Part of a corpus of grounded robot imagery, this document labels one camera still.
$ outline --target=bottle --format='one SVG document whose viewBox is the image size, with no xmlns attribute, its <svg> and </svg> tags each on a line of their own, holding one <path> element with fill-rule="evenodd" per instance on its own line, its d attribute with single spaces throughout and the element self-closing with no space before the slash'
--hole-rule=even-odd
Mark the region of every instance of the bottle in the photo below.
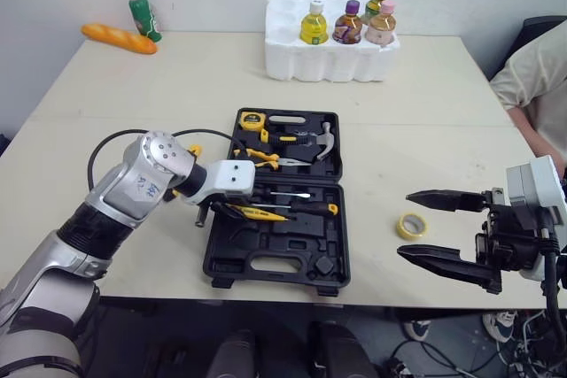
<svg viewBox="0 0 567 378">
<path fill-rule="evenodd" d="M 361 40 L 362 21 L 358 13 L 358 0 L 346 2 L 345 15 L 339 17 L 335 23 L 333 39 L 343 44 L 355 44 Z"/>
<path fill-rule="evenodd" d="M 376 17 L 380 13 L 380 5 L 384 0 L 369 0 L 366 3 L 366 10 L 362 16 L 362 22 L 366 25 L 369 24 L 372 17 Z"/>
<path fill-rule="evenodd" d="M 161 33 L 158 31 L 156 17 L 151 10 L 148 0 L 130 0 L 128 5 L 140 34 L 145 35 L 153 42 L 159 42 Z"/>
<path fill-rule="evenodd" d="M 396 28 L 396 19 L 392 16 L 395 6 L 391 0 L 382 2 L 380 13 L 370 20 L 366 40 L 382 47 L 392 41 L 392 31 Z"/>
<path fill-rule="evenodd" d="M 309 5 L 309 13 L 301 21 L 299 37 L 307 44 L 323 44 L 329 39 L 327 21 L 322 16 L 322 2 L 320 0 L 314 0 Z"/>
</svg>

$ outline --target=baguette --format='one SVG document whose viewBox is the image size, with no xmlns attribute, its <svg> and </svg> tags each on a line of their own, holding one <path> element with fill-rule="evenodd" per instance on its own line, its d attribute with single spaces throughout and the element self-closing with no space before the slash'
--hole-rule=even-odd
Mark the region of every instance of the baguette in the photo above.
<svg viewBox="0 0 567 378">
<path fill-rule="evenodd" d="M 103 24 L 86 24 L 81 27 L 81 32 L 90 39 L 137 53 L 152 54 L 158 51 L 156 43 L 152 42 L 145 35 L 133 35 L 126 30 L 108 27 Z"/>
</svg>

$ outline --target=white foam holder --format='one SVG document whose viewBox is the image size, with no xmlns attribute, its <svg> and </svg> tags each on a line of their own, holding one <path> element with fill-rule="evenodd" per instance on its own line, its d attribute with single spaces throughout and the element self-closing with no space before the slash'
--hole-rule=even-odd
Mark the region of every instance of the white foam holder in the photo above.
<svg viewBox="0 0 567 378">
<path fill-rule="evenodd" d="M 398 36 L 394 33 L 392 42 L 381 47 L 366 40 L 367 26 L 363 26 L 360 42 L 335 42 L 332 38 L 335 21 L 345 13 L 348 0 L 321 0 L 329 40 L 318 45 L 307 44 L 299 38 L 299 33 L 311 1 L 268 0 L 265 39 L 268 75 L 277 80 L 383 80 L 400 49 Z M 359 1 L 361 16 L 368 0 Z"/>
</svg>

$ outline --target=robotic arm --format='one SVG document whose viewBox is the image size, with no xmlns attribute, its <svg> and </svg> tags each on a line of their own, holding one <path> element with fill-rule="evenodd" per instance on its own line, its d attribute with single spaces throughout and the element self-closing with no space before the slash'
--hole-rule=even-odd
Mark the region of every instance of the robotic arm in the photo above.
<svg viewBox="0 0 567 378">
<path fill-rule="evenodd" d="M 83 376 L 73 338 L 98 301 L 94 280 L 113 254 L 175 189 L 189 204 L 252 194 L 252 161 L 202 167 L 173 136 L 149 132 L 131 143 L 120 165 L 50 232 L 0 292 L 0 376 Z"/>
<path fill-rule="evenodd" d="M 476 235 L 476 262 L 462 260 L 458 250 L 435 245 L 405 245 L 398 253 L 435 274 L 476 283 L 494 294 L 502 291 L 501 270 L 519 271 L 524 278 L 541 282 L 559 351 L 565 352 L 565 332 L 557 305 L 557 281 L 561 279 L 567 289 L 565 194 L 550 156 L 509 168 L 507 177 L 510 205 L 505 205 L 500 188 L 480 194 L 425 190 L 407 196 L 437 210 L 488 209 L 482 232 Z"/>
</svg>

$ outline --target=hammer head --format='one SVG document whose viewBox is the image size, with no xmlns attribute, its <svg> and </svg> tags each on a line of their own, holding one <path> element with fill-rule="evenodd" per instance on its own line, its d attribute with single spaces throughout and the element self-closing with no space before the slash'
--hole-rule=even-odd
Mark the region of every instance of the hammer head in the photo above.
<svg viewBox="0 0 567 378">
<path fill-rule="evenodd" d="M 330 150 L 332 150 L 333 146 L 335 146 L 335 136 L 330 132 L 330 123 L 328 121 L 325 121 L 322 124 L 322 131 L 323 133 L 321 135 L 317 135 L 315 141 L 318 145 L 324 145 L 325 149 L 317 155 L 317 161 L 321 161 L 327 157 Z"/>
</svg>

